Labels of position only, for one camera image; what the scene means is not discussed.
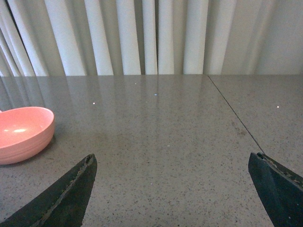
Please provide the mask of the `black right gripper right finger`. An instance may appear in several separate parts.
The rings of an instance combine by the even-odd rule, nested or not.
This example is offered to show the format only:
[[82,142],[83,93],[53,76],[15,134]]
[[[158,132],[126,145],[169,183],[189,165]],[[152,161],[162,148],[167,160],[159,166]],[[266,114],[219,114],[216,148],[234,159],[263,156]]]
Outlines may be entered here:
[[249,174],[274,226],[303,225],[303,178],[262,153],[251,153]]

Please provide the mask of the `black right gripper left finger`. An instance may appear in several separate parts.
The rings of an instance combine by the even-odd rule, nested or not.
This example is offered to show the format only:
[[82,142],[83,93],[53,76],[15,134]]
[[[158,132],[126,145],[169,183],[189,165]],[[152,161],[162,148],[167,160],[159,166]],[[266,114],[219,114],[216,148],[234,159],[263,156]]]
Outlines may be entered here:
[[1,222],[2,227],[80,227],[97,173],[90,154],[60,179]]

